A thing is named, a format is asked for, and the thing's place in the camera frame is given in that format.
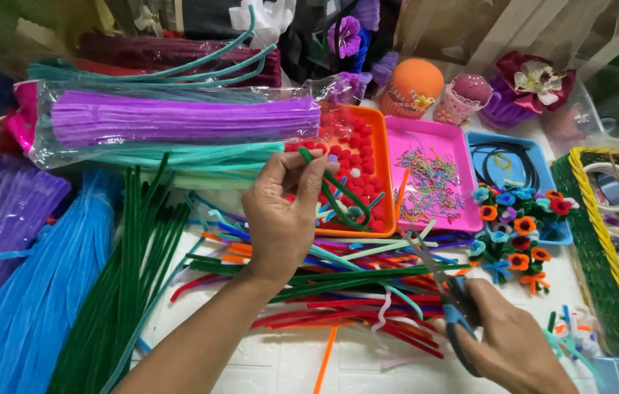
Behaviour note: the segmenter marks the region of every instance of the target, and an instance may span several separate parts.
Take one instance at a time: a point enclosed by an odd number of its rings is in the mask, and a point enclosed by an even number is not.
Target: scissors
[[[424,265],[433,274],[433,281],[438,286],[441,300],[443,300],[443,314],[445,316],[446,323],[446,336],[453,345],[453,351],[458,357],[458,360],[463,364],[466,370],[470,372],[474,377],[480,377],[480,374],[472,365],[468,356],[463,352],[460,346],[460,340],[456,331],[456,325],[462,326],[465,331],[470,334],[475,340],[477,336],[472,330],[472,327],[481,325],[480,312],[477,308],[475,300],[472,299],[465,288],[465,278],[462,276],[453,277],[446,275],[442,269],[436,264],[436,260],[431,256],[431,252],[428,251],[428,247],[424,244],[421,238],[418,238],[419,243],[415,243],[410,238],[405,238],[409,241],[410,245],[414,247],[414,252],[424,262]],[[443,289],[443,283],[448,284],[449,292],[445,292]]]

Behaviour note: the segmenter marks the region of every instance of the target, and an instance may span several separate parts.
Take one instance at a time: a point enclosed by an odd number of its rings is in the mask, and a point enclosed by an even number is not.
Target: yellow rope trim
[[[608,234],[608,229],[603,223],[603,218],[599,214],[599,206],[596,204],[596,199],[594,198],[594,192],[592,191],[592,187],[589,185],[589,177],[584,173],[584,165],[581,161],[582,153],[590,153],[590,154],[613,154],[617,155],[619,152],[612,151],[610,149],[596,149],[596,148],[572,148],[570,150],[570,165],[572,165],[572,171],[574,172],[575,177],[579,183],[579,188],[582,192],[582,197],[584,198],[584,203],[587,207],[587,211],[589,212],[589,218],[594,225],[594,230],[596,231],[596,235],[599,237],[599,241],[602,243],[603,251],[606,253],[606,259],[608,263],[611,265],[611,274],[613,275],[613,279],[615,279],[616,284],[619,289],[619,261],[618,256],[616,255],[615,247],[611,243],[611,237]]]

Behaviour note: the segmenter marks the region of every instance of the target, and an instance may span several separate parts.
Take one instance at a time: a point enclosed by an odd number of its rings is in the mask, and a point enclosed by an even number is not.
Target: orange tray
[[[359,116],[366,121],[366,124],[373,127],[373,135],[370,137],[373,139],[373,160],[375,161],[375,176],[382,180],[381,192],[385,193],[385,196],[377,203],[377,206],[383,207],[385,211],[384,215],[384,230],[380,233],[368,232],[368,231],[350,231],[350,230],[333,230],[329,228],[317,228],[314,230],[315,234],[322,234],[324,236],[337,236],[337,237],[360,237],[360,238],[384,238],[391,236],[397,229],[397,220],[395,218],[395,199],[392,189],[392,173],[390,168],[390,156],[387,149],[387,127],[385,126],[385,117],[382,112],[366,107],[358,107],[355,105],[349,105],[351,115]],[[331,147],[332,145],[340,145],[341,148],[349,149],[351,152],[358,153],[357,149],[349,147],[348,143],[339,142],[338,138],[332,138],[324,145]]]

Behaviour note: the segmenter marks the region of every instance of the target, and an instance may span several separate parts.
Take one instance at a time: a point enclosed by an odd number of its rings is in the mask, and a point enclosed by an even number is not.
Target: right hand
[[[578,394],[530,313],[509,303],[484,279],[465,281],[482,317],[484,337],[475,340],[460,325],[463,351],[482,375],[512,393]],[[435,322],[445,335],[445,322]]]

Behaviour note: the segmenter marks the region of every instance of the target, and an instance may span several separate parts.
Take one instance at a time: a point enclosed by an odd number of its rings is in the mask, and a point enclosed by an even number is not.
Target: woven basket
[[[589,177],[584,173],[585,166],[609,162],[609,153],[619,162],[619,153],[615,151],[573,148],[557,159],[550,170],[557,190],[580,202],[579,214],[567,216],[583,273],[580,282],[591,299],[589,306],[602,324],[606,351],[619,357],[619,261],[599,214]]]

